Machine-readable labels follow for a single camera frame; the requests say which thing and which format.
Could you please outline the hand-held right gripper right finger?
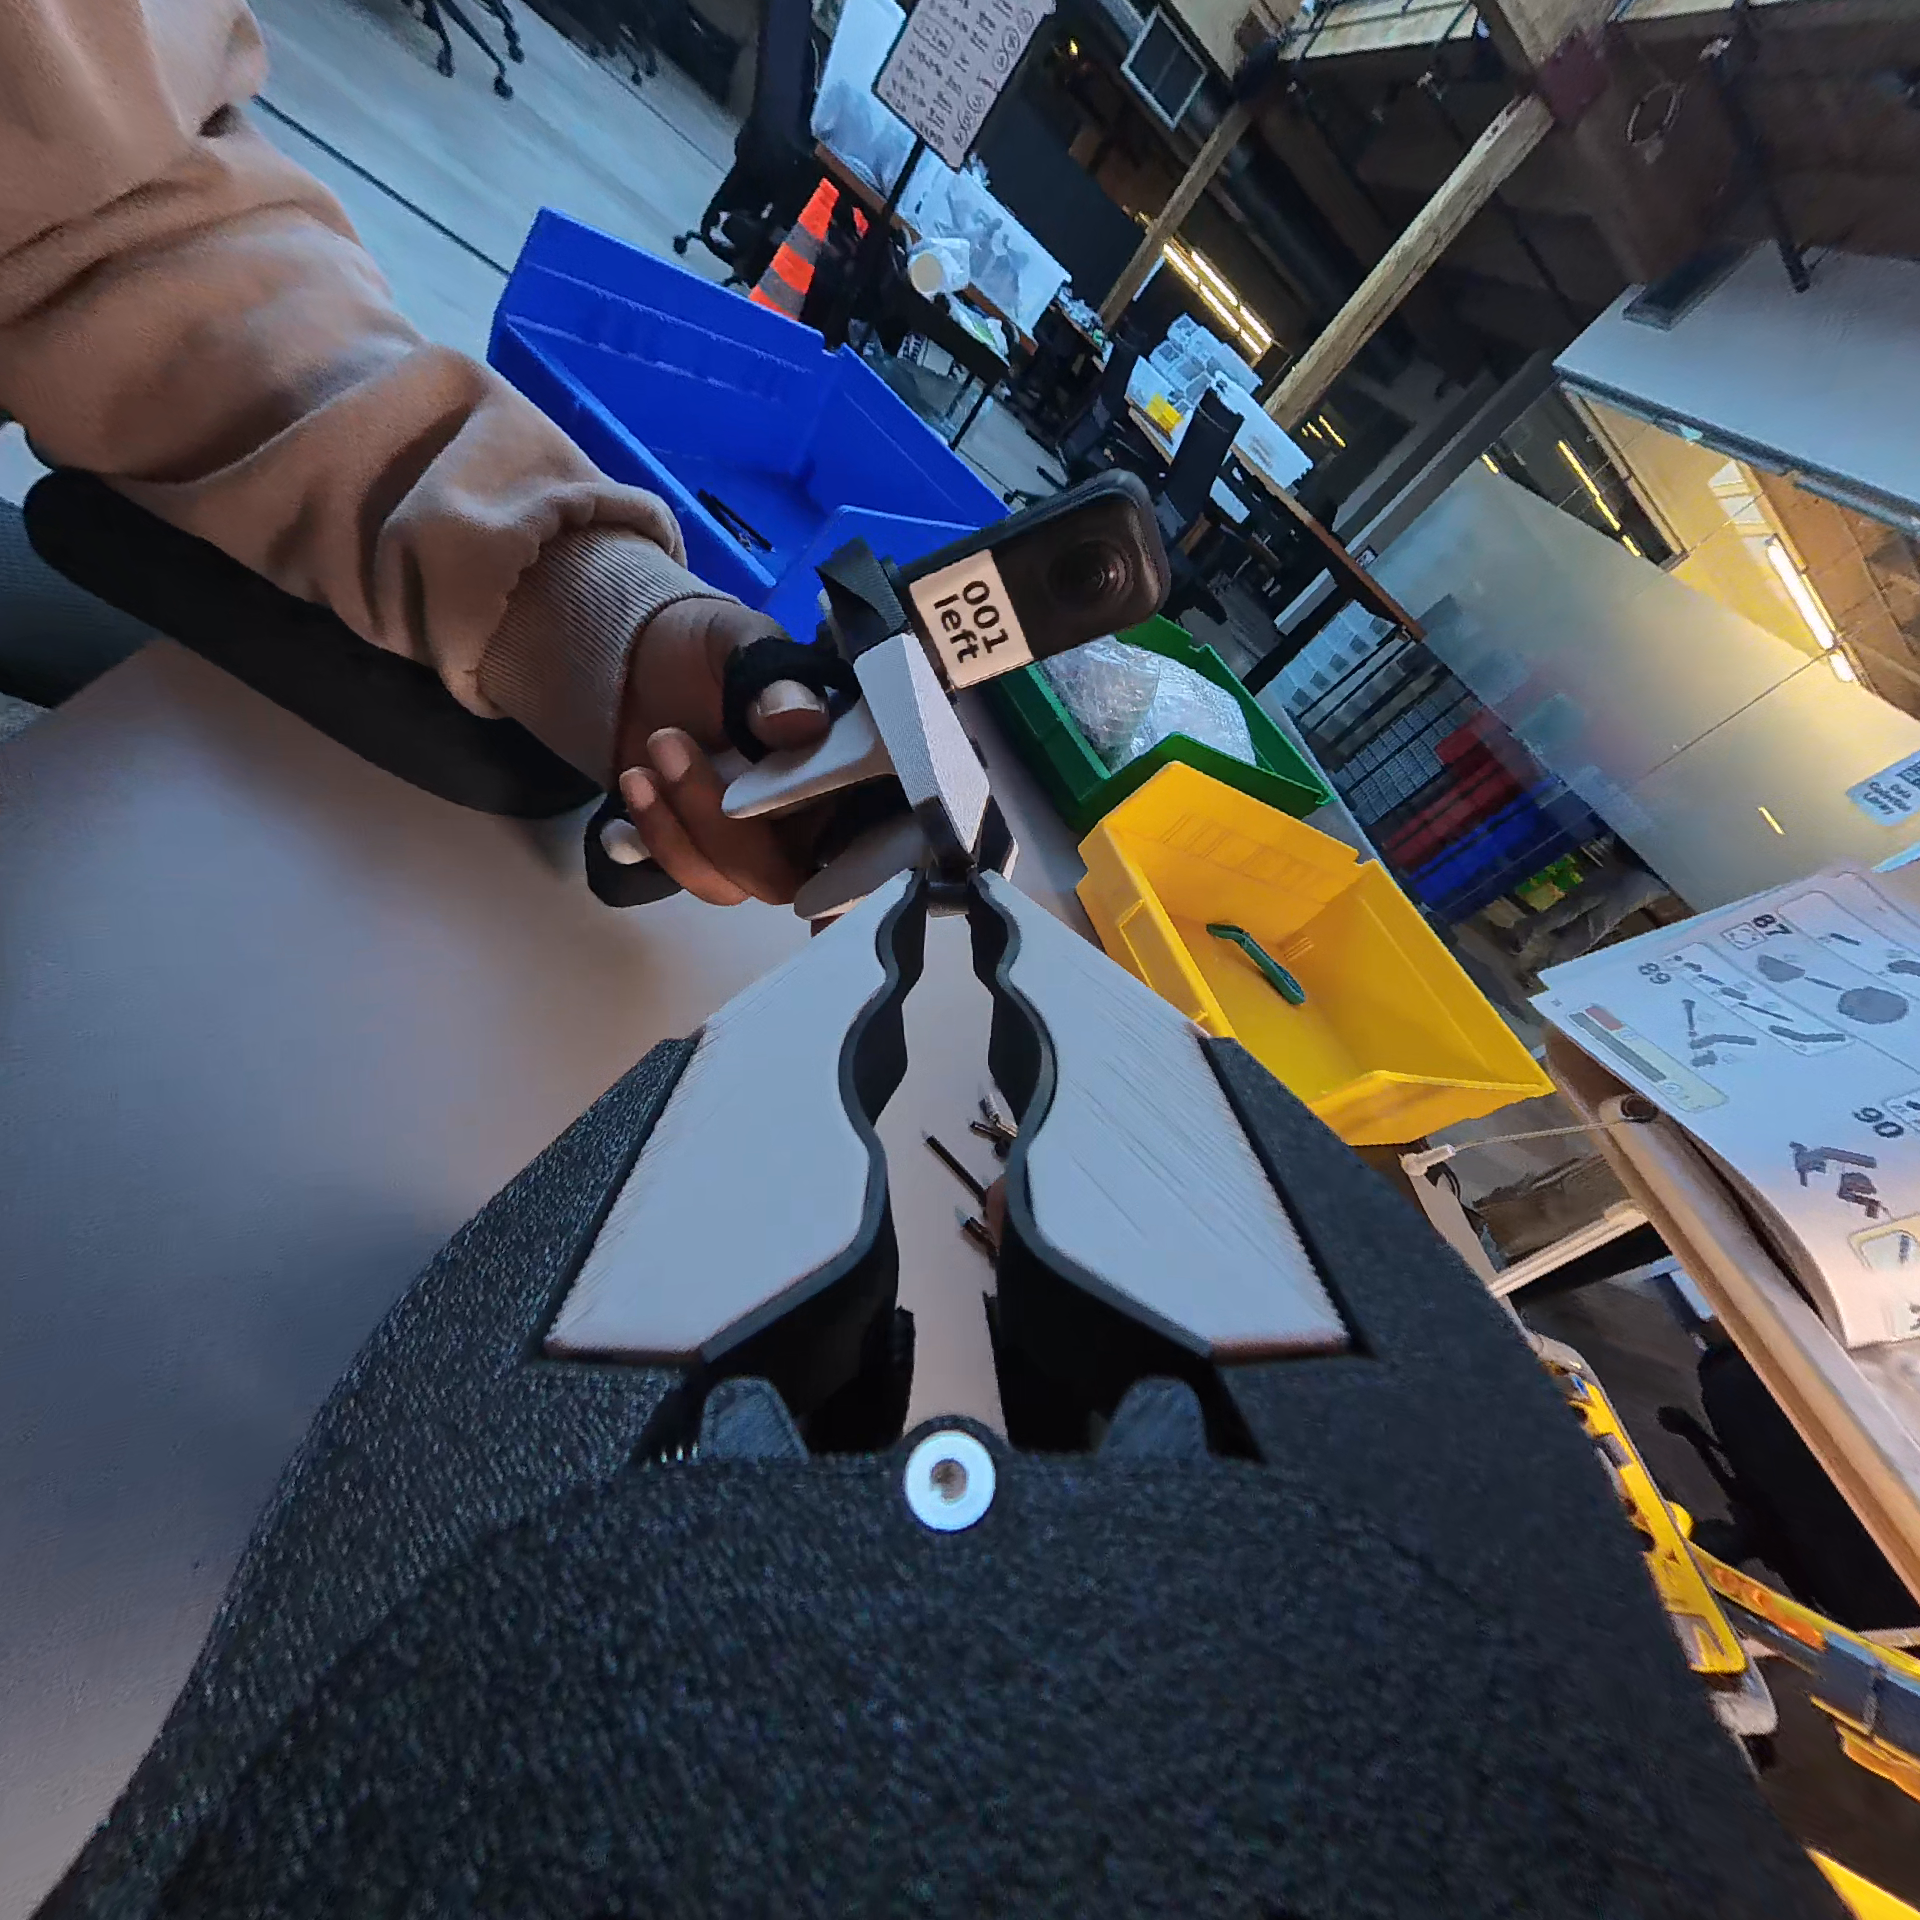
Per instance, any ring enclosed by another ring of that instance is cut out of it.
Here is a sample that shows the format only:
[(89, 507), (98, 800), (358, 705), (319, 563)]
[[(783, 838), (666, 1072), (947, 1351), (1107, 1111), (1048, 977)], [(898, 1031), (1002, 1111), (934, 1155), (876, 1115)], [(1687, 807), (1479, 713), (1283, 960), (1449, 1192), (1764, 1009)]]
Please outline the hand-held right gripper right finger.
[(1143, 1378), (1348, 1355), (1212, 1035), (999, 877), (974, 880), (1015, 1120), (990, 1302), (1009, 1422), (1107, 1422)]

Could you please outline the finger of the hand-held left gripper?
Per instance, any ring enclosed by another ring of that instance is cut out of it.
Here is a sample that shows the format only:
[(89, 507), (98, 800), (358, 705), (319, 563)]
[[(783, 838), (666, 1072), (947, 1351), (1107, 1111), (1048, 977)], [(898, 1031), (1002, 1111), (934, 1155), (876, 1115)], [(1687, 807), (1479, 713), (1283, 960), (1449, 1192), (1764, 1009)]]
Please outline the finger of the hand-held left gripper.
[(852, 671), (860, 705), (922, 834), (928, 872), (940, 880), (1014, 877), (1017, 839), (922, 639), (898, 631), (862, 651)]

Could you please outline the pile of small building pieces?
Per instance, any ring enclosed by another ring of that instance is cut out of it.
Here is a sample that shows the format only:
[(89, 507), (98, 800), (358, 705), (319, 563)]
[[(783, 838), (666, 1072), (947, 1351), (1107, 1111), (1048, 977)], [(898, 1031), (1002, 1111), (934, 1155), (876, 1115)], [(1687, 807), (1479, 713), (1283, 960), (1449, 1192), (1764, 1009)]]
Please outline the pile of small building pieces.
[(974, 1174), (947, 1141), (936, 1134), (924, 1134), (927, 1153), (960, 1185), (969, 1198), (969, 1207), (959, 1214), (960, 1234), (983, 1255), (998, 1264), (1002, 1257), (1002, 1234), (1006, 1223), (1006, 1170), (1017, 1143), (1015, 1125), (1002, 1115), (998, 1105), (982, 1096), (976, 1114), (968, 1120), (968, 1131), (974, 1141), (992, 1153), (992, 1176)]

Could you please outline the grey desk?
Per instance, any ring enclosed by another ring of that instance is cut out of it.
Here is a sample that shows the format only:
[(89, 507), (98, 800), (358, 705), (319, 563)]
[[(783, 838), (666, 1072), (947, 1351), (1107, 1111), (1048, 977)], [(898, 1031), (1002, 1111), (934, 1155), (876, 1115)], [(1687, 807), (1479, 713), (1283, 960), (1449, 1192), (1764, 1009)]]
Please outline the grey desk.
[(746, 1450), (543, 1361), (678, 991), (180, 651), (4, 747), (4, 1914), (1438, 1917), (1426, 1568), (1232, 1450)]

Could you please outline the person's left hand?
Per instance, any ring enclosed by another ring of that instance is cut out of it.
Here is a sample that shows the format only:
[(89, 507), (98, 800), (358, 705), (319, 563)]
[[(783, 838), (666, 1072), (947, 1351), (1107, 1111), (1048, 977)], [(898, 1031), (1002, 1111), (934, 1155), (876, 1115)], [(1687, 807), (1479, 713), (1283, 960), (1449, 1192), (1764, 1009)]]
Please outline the person's left hand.
[(814, 874), (828, 807), (731, 818), (726, 678), (736, 651), (785, 631), (756, 610), (712, 598), (663, 608), (635, 639), (617, 710), (612, 773), (640, 846), (687, 894), (708, 906), (791, 906)]

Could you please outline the green storage bin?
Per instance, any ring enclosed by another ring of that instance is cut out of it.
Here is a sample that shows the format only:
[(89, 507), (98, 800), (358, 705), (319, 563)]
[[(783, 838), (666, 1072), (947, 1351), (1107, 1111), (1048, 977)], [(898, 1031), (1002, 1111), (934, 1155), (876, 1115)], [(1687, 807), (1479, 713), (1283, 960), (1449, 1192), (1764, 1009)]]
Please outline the green storage bin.
[(1034, 664), (992, 682), (987, 702), (1015, 754), (1040, 781), (1074, 834), (1092, 833), (1118, 806), (1176, 763), (1298, 822), (1332, 803), (1326, 781), (1311, 769), (1307, 757), (1292, 746), (1212, 646), (1195, 640), (1164, 616), (1122, 631), (1118, 639), (1191, 666), (1227, 691), (1243, 712), (1258, 761), (1254, 767), (1239, 763), (1186, 737), (1174, 737), (1120, 773), (1110, 776), (1042, 679), (1040, 666)]

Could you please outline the black office chair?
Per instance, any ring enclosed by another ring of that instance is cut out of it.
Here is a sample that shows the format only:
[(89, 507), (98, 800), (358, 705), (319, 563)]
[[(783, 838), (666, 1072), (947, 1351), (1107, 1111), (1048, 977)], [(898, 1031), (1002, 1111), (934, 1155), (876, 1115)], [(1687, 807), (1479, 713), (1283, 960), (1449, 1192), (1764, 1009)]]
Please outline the black office chair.
[(672, 250), (705, 247), (728, 271), (726, 287), (751, 290), (776, 261), (818, 179), (810, 118), (820, 55), (810, 2), (767, 2), (759, 18), (754, 93), (734, 159), (700, 224)]
[(1186, 544), (1209, 514), (1214, 486), (1230, 461), (1239, 429), (1242, 416), (1217, 390), (1206, 390), (1155, 497), (1159, 534), (1169, 549)]

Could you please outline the clear plastic bags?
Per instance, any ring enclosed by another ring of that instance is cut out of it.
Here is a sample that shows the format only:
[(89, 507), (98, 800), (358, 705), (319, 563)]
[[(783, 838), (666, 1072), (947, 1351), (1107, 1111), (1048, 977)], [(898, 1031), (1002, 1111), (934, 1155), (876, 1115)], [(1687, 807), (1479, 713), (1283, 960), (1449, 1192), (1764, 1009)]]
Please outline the clear plastic bags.
[(1258, 763), (1234, 698), (1195, 669), (1107, 635), (1040, 662), (1040, 675), (1081, 730), (1099, 767), (1115, 776), (1174, 737)]

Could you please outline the green brick separator tool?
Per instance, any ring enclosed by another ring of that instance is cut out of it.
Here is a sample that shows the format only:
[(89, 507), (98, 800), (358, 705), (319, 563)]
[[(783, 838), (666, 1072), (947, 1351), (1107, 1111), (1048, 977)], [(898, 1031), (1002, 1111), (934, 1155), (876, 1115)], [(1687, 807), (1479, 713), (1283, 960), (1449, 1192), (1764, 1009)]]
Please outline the green brick separator tool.
[(1238, 950), (1260, 978), (1284, 999), (1290, 1007), (1305, 1007), (1307, 993), (1302, 978), (1292, 974), (1260, 939), (1246, 929), (1227, 921), (1209, 921), (1208, 935), (1214, 942)]

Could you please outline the blue storage bin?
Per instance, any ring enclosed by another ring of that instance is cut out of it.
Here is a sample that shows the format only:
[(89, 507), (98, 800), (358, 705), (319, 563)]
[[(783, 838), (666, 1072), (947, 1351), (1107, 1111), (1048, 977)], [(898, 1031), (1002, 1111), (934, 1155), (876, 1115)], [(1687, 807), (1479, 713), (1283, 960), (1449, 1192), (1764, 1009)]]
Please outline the blue storage bin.
[(603, 474), (662, 497), (690, 571), (795, 640), (847, 542), (906, 565), (1009, 514), (851, 349), (556, 209), (487, 360)]

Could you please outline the wooden pillar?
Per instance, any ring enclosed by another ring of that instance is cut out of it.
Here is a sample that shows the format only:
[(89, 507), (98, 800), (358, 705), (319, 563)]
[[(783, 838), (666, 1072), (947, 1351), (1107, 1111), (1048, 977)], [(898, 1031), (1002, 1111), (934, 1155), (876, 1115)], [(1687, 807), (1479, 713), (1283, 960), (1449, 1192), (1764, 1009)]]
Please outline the wooden pillar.
[(1278, 425), (1302, 425), (1319, 409), (1354, 360), (1550, 134), (1552, 110), (1536, 93), (1499, 110), (1361, 288), (1287, 369), (1265, 403)]

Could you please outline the white notice board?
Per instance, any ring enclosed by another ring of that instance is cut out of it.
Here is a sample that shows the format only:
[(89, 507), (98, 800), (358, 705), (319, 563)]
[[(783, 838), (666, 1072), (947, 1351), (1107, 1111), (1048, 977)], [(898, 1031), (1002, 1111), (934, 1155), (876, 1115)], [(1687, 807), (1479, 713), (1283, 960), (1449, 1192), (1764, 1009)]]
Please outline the white notice board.
[(1051, 13), (1051, 2), (916, 2), (874, 99), (959, 175)]

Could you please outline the yellow toy robot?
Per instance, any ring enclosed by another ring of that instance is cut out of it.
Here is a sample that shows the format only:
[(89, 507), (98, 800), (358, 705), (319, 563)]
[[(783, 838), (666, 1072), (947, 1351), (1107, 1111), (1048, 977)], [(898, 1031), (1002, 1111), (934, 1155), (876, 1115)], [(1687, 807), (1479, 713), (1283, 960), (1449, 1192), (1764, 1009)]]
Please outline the yellow toy robot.
[(1592, 1365), (1546, 1335), (1527, 1335), (1527, 1344), (1614, 1483), (1672, 1632), (1722, 1729), (1754, 1761), (1782, 1725), (1763, 1664), (1787, 1664), (1809, 1683), (1840, 1754), (1915, 1801), (1915, 1648), (1840, 1626), (1710, 1553), (1687, 1509), (1662, 1495)]

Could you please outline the instruction booklet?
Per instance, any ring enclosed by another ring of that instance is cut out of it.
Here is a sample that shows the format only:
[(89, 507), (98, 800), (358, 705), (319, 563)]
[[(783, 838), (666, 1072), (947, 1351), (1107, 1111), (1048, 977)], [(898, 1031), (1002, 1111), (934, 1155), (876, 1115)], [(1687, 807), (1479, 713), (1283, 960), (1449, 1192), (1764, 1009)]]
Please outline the instruction booklet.
[(1848, 1350), (1915, 1341), (1915, 865), (1838, 865), (1592, 951), (1531, 1009), (1755, 1198)]

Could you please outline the large yellow storage bin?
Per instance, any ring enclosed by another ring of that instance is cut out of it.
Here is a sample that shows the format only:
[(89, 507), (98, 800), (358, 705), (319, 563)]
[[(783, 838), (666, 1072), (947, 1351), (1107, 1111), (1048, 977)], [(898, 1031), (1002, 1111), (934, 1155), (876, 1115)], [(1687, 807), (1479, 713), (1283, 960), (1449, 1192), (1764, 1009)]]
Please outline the large yellow storage bin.
[(1809, 1847), (1809, 1859), (1815, 1864), (1827, 1883), (1834, 1887), (1848, 1914), (1852, 1914), (1855, 1919), (1918, 1920), (1918, 1909), (1913, 1904), (1899, 1899), (1896, 1893), (1882, 1889), (1873, 1879), (1855, 1873), (1852, 1869), (1838, 1864), (1827, 1854), (1820, 1854), (1814, 1847)]

